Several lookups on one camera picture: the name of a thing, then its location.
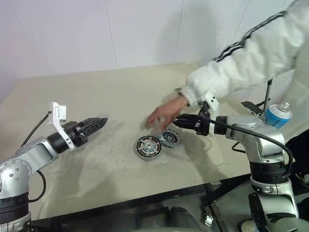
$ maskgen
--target striped sleeve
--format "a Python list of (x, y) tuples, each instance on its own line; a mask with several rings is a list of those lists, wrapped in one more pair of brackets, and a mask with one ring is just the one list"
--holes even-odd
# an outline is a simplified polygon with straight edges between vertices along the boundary
[(293, 69), (297, 52), (308, 39), (308, 22), (309, 1), (295, 1), (191, 73), (182, 94), (195, 105), (207, 92), (222, 98)]

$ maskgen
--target wall tile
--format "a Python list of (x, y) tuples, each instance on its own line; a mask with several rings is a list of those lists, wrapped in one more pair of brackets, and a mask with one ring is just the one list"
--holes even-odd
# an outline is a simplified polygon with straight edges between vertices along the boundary
[(248, 0), (184, 0), (176, 61), (208, 62), (234, 35)]
[(15, 0), (54, 74), (115, 69), (103, 0)]
[(239, 41), (242, 36), (251, 28), (260, 24), (272, 15), (286, 10), (293, 0), (250, 0), (241, 24), (234, 36), (231, 36), (228, 43)]
[(0, 80), (51, 75), (11, 0), (0, 1)]
[(119, 68), (174, 62), (182, 0), (106, 0)]

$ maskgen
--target black cable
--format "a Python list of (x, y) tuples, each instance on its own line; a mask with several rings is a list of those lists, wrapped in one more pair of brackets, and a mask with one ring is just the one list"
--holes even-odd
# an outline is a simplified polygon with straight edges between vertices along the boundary
[(256, 132), (253, 132), (251, 130), (244, 129), (244, 128), (230, 126), (230, 125), (227, 125), (223, 122), (217, 122), (217, 121), (211, 120), (210, 118), (208, 118), (204, 115), (201, 115), (201, 116), (203, 117), (203, 119), (209, 121), (212, 124), (219, 125), (219, 126), (222, 126), (222, 127), (228, 128), (228, 129), (232, 129), (232, 130), (235, 130), (235, 131), (240, 131), (240, 132), (243, 132), (243, 133), (246, 133), (246, 134), (250, 134), (250, 135), (253, 135), (255, 137), (265, 139), (265, 140), (281, 147), (283, 150), (285, 150), (285, 152), (288, 154), (288, 157), (289, 157), (289, 162), (288, 162), (288, 166), (287, 166), (287, 169), (286, 169), (286, 177), (288, 177), (290, 175), (291, 170), (292, 170), (292, 164), (293, 164), (293, 155), (292, 155), (290, 149), (288, 149), (284, 144), (278, 142), (277, 140), (269, 138), (269, 137), (267, 137), (263, 134), (259, 134), (259, 133), (256, 133)]
[(44, 174), (40, 170), (37, 170), (37, 173), (42, 177), (42, 180), (43, 180), (43, 190), (42, 190), (42, 193), (36, 199), (29, 200), (30, 203), (37, 202), (39, 199), (42, 198), (42, 196), (44, 196), (44, 194), (46, 192), (46, 179), (45, 179), (45, 176), (44, 176)]
[(246, 152), (243, 151), (243, 150), (235, 149), (235, 147), (236, 147), (238, 144), (239, 144), (239, 142), (235, 143), (235, 144), (232, 146), (232, 150), (233, 150), (233, 151), (237, 151), (237, 152), (241, 152), (241, 153), (245, 153), (245, 154), (246, 154)]
[(49, 114), (50, 114), (50, 112), (48, 112), (47, 115), (45, 115), (45, 117), (35, 126), (35, 128), (33, 128), (33, 130), (30, 132), (30, 134), (27, 136), (27, 138), (21, 144), (21, 146), (25, 145), (28, 142), (28, 140), (31, 138), (31, 136), (34, 134), (34, 132), (39, 128), (39, 126), (48, 118)]
[[(21, 144), (21, 146), (25, 145), (28, 140), (31, 138), (31, 136), (34, 134), (34, 132), (39, 128), (39, 126), (48, 118), (48, 115), (50, 114), (51, 112), (48, 111), (47, 115), (44, 116), (44, 118), (33, 128), (33, 130), (30, 132), (30, 134), (27, 136), (27, 138), (24, 140), (24, 142)], [(42, 193), (36, 198), (36, 199), (33, 199), (33, 200), (29, 200), (30, 203), (33, 203), (33, 202), (37, 202), (39, 199), (42, 198), (42, 196), (45, 194), (46, 192), (46, 178), (44, 176), (44, 174), (37, 170), (37, 173), (41, 176), (42, 178), (42, 181), (43, 181), (43, 190), (42, 190)]]

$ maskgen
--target spray can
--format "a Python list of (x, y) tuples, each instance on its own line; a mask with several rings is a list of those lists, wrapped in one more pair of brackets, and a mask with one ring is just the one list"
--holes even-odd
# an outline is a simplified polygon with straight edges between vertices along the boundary
[(292, 112), (289, 110), (289, 103), (271, 105), (265, 112), (265, 124), (271, 125), (277, 129), (281, 128), (292, 118)]

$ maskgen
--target white table surface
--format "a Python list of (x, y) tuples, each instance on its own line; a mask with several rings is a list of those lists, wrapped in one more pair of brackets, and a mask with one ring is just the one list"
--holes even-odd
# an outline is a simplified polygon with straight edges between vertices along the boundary
[[(30, 204), (32, 219), (48, 218), (119, 203), (161, 192), (196, 186), (249, 173), (245, 155), (231, 150), (224, 136), (202, 137), (176, 129), (178, 148), (163, 148), (161, 157), (142, 161), (136, 140), (149, 134), (141, 124), (185, 77), (193, 64), (36, 77), (20, 80), (0, 106), (0, 157), (14, 154), (32, 128), (56, 101), (67, 105), (67, 121), (108, 117), (89, 142), (42, 169), (44, 197)], [(238, 114), (223, 103), (220, 115)], [(55, 130), (43, 124), (32, 139)], [(35, 174), (29, 197), (37, 197), (42, 180)]]

